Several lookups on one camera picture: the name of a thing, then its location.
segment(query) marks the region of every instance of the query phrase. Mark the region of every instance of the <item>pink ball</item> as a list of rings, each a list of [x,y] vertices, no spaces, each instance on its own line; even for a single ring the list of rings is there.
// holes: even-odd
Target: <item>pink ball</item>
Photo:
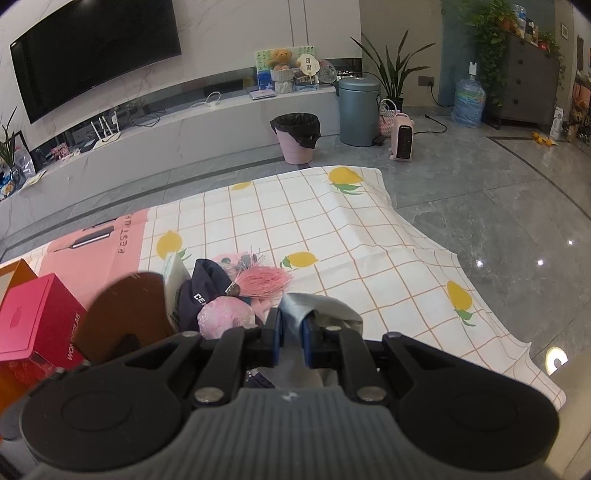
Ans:
[[[250,305],[236,297],[218,297],[206,304],[197,315],[203,338],[212,340],[234,327],[256,327],[255,313]]]

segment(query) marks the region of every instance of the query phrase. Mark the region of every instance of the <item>yellow lemon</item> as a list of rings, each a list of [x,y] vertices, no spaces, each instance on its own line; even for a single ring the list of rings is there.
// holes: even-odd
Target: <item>yellow lemon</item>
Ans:
[[[162,260],[164,260],[166,259],[166,255],[171,252],[178,252],[181,250],[182,246],[183,239],[181,236],[177,232],[169,230],[160,237],[160,240],[158,240],[158,243],[156,244],[156,253]]]
[[[361,183],[363,179],[347,167],[334,168],[329,173],[329,180],[337,185],[351,185]]]
[[[244,190],[252,184],[251,181],[243,181],[242,183],[236,183],[232,186],[232,190]]]
[[[456,310],[467,310],[472,306],[472,297],[456,282],[452,280],[447,282],[447,292]]]
[[[286,256],[282,261],[280,266],[285,266],[288,268],[304,268],[309,267],[310,265],[314,265],[318,259],[316,256],[310,252],[296,252],[294,254]]]

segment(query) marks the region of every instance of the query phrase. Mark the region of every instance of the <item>round fan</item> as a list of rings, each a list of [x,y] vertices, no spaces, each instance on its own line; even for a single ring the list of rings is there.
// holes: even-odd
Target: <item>round fan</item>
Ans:
[[[318,79],[322,83],[332,84],[336,82],[336,69],[328,60],[320,61],[320,71],[318,72]]]

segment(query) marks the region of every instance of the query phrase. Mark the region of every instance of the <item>gray cabinet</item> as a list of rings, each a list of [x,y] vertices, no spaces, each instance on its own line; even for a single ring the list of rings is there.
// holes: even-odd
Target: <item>gray cabinet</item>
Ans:
[[[514,120],[548,128],[554,118],[560,62],[541,48],[508,34],[503,68],[503,104],[498,107],[487,102],[487,113],[498,120],[499,126],[502,120]]]

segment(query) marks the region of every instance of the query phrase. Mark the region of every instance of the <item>space heater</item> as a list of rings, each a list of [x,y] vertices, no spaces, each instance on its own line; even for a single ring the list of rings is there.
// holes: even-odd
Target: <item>space heater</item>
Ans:
[[[397,113],[392,120],[392,152],[390,160],[411,161],[414,122],[406,113]]]

